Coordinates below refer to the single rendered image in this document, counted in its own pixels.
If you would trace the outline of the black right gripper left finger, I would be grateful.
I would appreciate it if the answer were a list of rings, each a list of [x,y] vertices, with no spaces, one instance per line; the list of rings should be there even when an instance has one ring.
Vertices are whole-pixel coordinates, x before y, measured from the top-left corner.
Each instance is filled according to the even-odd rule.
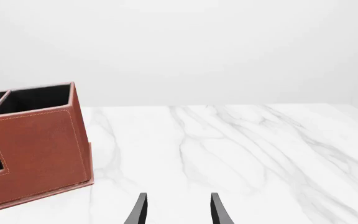
[[[124,224],[145,224],[147,218],[147,194],[140,193],[139,197],[125,220]]]

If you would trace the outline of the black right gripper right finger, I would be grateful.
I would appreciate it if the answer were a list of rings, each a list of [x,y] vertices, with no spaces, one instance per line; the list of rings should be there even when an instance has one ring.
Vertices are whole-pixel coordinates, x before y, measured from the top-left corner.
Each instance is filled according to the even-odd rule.
[[[218,193],[211,194],[210,210],[213,224],[234,224],[233,220],[224,208]]]

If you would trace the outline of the red-brown desk caddy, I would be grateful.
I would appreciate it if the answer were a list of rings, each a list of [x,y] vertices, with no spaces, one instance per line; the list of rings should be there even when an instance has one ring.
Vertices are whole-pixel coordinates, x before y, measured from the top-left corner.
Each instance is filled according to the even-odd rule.
[[[0,91],[0,210],[92,184],[75,84]]]

